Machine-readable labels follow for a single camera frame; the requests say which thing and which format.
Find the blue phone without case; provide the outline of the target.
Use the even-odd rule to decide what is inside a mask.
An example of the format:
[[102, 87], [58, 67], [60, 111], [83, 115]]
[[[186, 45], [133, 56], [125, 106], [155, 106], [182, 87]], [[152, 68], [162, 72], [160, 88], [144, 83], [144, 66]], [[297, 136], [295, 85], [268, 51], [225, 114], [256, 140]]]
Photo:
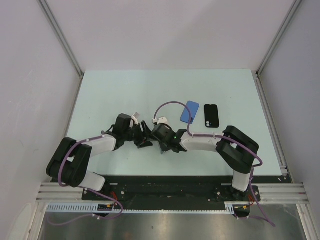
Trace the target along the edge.
[[181, 114], [180, 121], [186, 124], [190, 123], [192, 125], [196, 118], [199, 107], [199, 103], [189, 100]]

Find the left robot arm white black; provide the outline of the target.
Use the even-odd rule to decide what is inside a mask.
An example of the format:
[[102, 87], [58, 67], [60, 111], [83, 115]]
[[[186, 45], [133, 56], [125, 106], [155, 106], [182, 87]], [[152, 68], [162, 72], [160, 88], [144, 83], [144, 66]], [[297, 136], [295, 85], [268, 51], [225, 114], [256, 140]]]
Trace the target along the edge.
[[138, 149], [150, 147], [152, 140], [145, 121], [139, 122], [135, 114], [121, 113], [115, 124], [98, 136], [83, 140], [63, 138], [47, 165], [46, 174], [62, 187], [91, 189], [98, 199], [105, 200], [111, 188], [103, 176], [88, 170], [90, 159], [116, 151], [126, 142], [133, 142]]

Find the black phone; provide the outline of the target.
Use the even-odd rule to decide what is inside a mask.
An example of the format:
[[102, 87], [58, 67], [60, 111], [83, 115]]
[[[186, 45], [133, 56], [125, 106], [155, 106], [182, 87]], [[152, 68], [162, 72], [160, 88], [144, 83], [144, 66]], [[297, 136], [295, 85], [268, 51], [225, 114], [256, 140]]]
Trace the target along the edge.
[[159, 143], [160, 154], [163, 155], [167, 151], [167, 147], [163, 143]]

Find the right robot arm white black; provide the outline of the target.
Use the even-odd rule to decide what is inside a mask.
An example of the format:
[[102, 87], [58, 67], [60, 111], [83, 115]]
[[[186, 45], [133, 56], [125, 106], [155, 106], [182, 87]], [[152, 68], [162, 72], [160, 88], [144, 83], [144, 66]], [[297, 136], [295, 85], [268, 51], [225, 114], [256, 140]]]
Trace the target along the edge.
[[260, 146], [238, 128], [229, 125], [221, 135], [190, 134], [186, 129], [174, 132], [169, 125], [159, 123], [152, 130], [151, 136], [159, 142], [163, 152], [218, 153], [233, 170], [231, 196], [237, 201], [242, 201], [248, 196], [252, 169], [254, 161], [258, 159], [257, 153]]

